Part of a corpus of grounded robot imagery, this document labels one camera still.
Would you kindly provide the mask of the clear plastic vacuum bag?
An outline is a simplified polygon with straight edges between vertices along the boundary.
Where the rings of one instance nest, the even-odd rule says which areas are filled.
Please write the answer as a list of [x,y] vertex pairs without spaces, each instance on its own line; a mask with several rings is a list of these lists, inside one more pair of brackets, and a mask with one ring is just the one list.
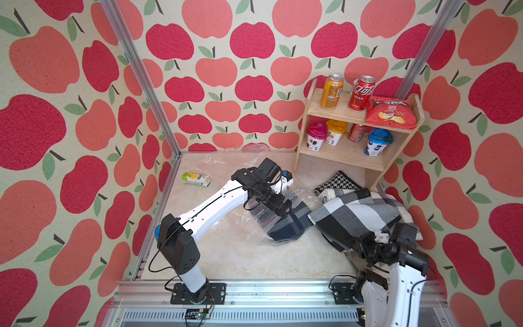
[[226,184],[192,215],[198,237],[233,214],[253,223],[247,240],[280,245],[298,240],[313,227],[309,214],[320,207],[314,192],[268,151],[226,153],[219,163],[231,170]]

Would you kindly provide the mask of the black white houndstooth scarf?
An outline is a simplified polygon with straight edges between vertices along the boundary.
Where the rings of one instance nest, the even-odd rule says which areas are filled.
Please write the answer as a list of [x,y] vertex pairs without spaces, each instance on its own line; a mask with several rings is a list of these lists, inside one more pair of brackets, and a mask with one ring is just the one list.
[[362,189],[362,187],[349,178],[343,171],[339,170],[331,179],[316,187],[314,192],[318,196],[325,189],[359,190]]

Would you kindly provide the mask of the navy blue plaid scarf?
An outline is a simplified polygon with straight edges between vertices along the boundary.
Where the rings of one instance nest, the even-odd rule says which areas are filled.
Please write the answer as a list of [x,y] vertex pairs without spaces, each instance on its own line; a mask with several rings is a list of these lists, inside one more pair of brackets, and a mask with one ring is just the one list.
[[269,230],[268,236],[276,242],[295,241],[313,226],[309,219],[310,208],[300,202],[289,215],[281,217]]

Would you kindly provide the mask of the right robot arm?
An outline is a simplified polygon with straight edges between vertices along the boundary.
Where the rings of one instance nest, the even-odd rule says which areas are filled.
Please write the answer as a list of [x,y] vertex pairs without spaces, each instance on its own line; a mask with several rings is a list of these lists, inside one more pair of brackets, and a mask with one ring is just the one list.
[[360,237],[354,251],[367,264],[389,266],[385,278],[369,269],[361,271],[351,291],[364,304],[366,326],[417,326],[424,283],[429,274],[428,255],[416,249],[417,229],[396,223],[387,243],[372,232]]

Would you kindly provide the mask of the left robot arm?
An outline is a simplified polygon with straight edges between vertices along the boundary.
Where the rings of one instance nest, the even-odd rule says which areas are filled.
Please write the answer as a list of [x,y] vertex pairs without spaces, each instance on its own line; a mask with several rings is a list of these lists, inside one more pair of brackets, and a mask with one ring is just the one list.
[[241,168],[215,194],[196,208],[176,217],[168,214],[159,225],[157,252],[174,269],[185,290],[201,302],[209,282],[199,267],[197,243],[220,219],[253,199],[279,217],[291,213],[292,202],[283,195],[293,183],[292,173],[266,158],[258,167]]

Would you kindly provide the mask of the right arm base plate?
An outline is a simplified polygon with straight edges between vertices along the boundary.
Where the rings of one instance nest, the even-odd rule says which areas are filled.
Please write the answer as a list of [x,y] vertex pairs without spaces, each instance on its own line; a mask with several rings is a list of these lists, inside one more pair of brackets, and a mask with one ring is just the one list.
[[357,295],[352,288],[353,283],[331,283],[329,289],[332,291],[336,305],[363,305],[361,295]]

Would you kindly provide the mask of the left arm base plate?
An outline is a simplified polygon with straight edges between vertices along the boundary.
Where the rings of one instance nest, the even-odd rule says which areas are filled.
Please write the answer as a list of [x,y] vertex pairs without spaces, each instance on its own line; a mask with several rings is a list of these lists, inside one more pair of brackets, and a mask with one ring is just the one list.
[[172,305],[223,305],[226,287],[226,283],[206,282],[200,290],[192,293],[184,283],[176,283],[170,303]]

